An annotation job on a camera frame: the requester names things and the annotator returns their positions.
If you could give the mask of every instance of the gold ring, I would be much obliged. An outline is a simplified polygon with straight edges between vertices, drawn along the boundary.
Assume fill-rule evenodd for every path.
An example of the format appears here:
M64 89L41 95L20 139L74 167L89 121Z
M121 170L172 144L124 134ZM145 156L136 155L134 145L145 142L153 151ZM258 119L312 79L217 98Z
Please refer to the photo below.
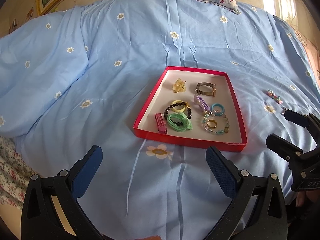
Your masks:
M209 125L209 122L213 122L214 124L215 124L215 126L211 126L211 125ZM216 127L217 127L217 122L214 120L214 119L209 119L208 121L207 121L207 126L210 128L210 129L215 129Z
M181 101L181 100L175 100L175 101L172 102L172 105L173 105L173 104L176 104L176 103L183 103L183 101ZM185 109L186 109L185 106L183 106L182 109L176 109L176 108L173 107L173 108L172 108L172 111L175 111L176 113L178 113L178 112L183 112Z

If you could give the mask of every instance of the bed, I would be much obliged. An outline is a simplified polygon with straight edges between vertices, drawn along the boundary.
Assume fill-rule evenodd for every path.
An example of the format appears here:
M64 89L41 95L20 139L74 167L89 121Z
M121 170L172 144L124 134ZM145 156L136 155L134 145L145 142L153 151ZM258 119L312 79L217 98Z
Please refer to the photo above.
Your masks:
M285 106L319 116L320 91L294 30L238 4L240 15L196 0L103 0L29 21L0 39L0 136L13 138L44 177L99 145L103 162L78 201L101 233L203 239L230 202L205 150L137 138L132 126L166 66L223 71L248 137L241 153L223 155L254 176L276 173L290 203L291 171L265 139L275 133L313 149L311 136L281 113Z

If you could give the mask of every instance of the flower center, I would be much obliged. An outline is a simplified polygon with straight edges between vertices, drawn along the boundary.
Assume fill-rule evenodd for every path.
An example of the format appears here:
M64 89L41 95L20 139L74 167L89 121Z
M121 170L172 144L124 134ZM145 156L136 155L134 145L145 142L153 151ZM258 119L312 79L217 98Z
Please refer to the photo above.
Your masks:
M155 149L155 150L152 150L152 152L153 152L154 154L158 154L158 155L165 155L165 154L167 154L167 152L164 151L164 150L162 150L162 149Z

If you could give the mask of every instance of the purple hair clip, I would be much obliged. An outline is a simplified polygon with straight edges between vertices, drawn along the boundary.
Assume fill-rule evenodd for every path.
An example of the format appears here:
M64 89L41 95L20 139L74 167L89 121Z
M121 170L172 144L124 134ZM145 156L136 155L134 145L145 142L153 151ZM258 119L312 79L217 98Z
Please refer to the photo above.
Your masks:
M204 111L210 111L210 107L207 105L207 103L199 96L194 96L195 103L200 107L200 109Z

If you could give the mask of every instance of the pink hair clip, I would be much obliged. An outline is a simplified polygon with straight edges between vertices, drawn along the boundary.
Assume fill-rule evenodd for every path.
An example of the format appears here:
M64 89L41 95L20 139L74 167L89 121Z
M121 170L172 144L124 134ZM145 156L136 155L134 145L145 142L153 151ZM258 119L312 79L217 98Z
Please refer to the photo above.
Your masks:
M167 134L167 127L165 126L165 122L162 119L162 115L160 113L157 113L155 114L155 118L159 133Z
M272 99L274 99L279 105L281 105L283 103L283 101L280 100L280 96L277 97L272 90L268 90L267 95L270 96Z

